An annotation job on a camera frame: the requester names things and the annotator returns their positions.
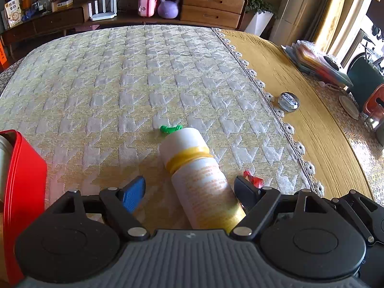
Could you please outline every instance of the wooden drawer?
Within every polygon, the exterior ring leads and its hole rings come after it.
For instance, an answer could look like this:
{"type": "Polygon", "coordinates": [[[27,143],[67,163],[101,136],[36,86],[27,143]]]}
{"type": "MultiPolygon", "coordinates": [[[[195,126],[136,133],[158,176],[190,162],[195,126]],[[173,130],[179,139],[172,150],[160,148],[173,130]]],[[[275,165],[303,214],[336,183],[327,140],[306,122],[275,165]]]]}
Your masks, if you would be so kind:
{"type": "Polygon", "coordinates": [[[18,42],[32,37],[35,34],[32,21],[20,24],[14,28],[6,30],[1,37],[5,45],[9,45],[12,42],[18,42]]]}
{"type": "Polygon", "coordinates": [[[180,20],[236,28],[240,15],[206,7],[183,5],[180,20]]]}
{"type": "Polygon", "coordinates": [[[81,7],[61,12],[55,12],[33,21],[38,34],[51,30],[62,29],[84,23],[84,14],[81,7]]]}
{"type": "Polygon", "coordinates": [[[183,0],[183,5],[201,6],[209,9],[241,14],[244,0],[183,0]]]}

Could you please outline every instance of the pink toy suitcase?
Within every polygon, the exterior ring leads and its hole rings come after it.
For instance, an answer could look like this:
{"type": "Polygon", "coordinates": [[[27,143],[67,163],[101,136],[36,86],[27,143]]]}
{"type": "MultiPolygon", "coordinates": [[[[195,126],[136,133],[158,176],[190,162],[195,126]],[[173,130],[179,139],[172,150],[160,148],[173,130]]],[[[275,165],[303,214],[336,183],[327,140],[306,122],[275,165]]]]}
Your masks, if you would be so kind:
{"type": "Polygon", "coordinates": [[[155,14],[157,0],[139,0],[138,13],[141,17],[151,17],[155,14]]]}

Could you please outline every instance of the red box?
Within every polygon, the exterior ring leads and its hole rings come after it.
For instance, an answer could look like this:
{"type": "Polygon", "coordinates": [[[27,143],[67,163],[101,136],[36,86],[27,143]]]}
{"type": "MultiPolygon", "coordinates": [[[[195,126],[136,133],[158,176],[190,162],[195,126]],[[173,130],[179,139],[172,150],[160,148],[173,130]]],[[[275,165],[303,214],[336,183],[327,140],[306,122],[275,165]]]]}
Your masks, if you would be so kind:
{"type": "Polygon", "coordinates": [[[12,145],[4,199],[4,254],[8,281],[17,284],[24,276],[13,249],[20,233],[44,212],[47,164],[15,130],[0,132],[12,145]]]}

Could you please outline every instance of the white planter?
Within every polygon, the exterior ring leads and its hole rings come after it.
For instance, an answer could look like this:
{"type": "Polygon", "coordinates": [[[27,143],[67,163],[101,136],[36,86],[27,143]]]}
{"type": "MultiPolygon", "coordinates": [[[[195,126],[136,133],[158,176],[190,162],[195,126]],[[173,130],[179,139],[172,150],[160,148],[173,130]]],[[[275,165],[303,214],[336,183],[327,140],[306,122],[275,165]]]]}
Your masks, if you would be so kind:
{"type": "Polygon", "coordinates": [[[265,12],[258,14],[256,13],[247,28],[245,29],[245,32],[255,34],[257,36],[260,36],[262,32],[264,31],[266,25],[268,25],[269,21],[271,20],[273,16],[273,13],[271,12],[265,12]]]}

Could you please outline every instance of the white router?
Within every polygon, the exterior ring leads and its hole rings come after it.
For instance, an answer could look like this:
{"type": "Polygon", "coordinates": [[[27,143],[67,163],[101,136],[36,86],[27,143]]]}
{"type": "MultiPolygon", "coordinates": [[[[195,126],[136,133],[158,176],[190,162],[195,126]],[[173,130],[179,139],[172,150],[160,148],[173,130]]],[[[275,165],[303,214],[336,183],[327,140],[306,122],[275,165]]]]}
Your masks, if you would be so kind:
{"type": "Polygon", "coordinates": [[[105,0],[102,0],[102,13],[99,13],[99,2],[95,0],[95,14],[92,14],[92,3],[88,3],[88,10],[90,12],[90,19],[92,21],[100,21],[102,19],[111,19],[117,15],[118,7],[117,1],[111,0],[111,11],[105,11],[105,0]]]}

